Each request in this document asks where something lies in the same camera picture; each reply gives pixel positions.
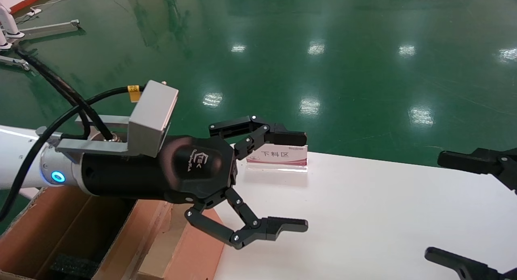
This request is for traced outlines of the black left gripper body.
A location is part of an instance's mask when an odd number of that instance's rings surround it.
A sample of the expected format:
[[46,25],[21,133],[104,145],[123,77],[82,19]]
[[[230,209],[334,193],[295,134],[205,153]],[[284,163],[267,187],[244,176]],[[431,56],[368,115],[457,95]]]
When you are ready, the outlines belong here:
[[218,204],[235,183],[235,162],[220,137],[167,136],[156,157],[85,154],[81,175],[96,196]]

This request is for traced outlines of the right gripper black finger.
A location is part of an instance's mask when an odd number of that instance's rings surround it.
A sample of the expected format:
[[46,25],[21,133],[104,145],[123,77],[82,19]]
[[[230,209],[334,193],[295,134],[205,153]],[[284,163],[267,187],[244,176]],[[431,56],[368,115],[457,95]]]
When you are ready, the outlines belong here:
[[485,263],[436,247],[428,247],[424,258],[436,265],[452,269],[461,280],[515,280],[517,278],[516,268],[502,274]]
[[471,154],[441,151],[438,166],[475,173],[493,175],[506,188],[517,191],[517,149],[496,151],[475,149]]

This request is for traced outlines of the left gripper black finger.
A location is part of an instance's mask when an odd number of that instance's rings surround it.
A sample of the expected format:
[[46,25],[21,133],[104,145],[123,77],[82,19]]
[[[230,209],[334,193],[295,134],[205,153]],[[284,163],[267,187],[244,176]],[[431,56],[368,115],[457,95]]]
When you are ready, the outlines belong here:
[[221,196],[233,208],[244,223],[244,227],[234,231],[203,215],[208,208],[205,203],[195,203],[185,212],[185,218],[194,228],[212,236],[235,249],[242,249],[254,241],[276,241],[281,232],[306,232],[308,221],[266,217],[259,219],[233,188],[228,188]]
[[290,131],[281,123],[268,123],[258,116],[245,116],[210,124],[209,134],[211,137],[218,136],[224,140],[244,136],[234,145],[234,155],[238,160],[245,159],[267,143],[305,146],[308,139],[305,132]]

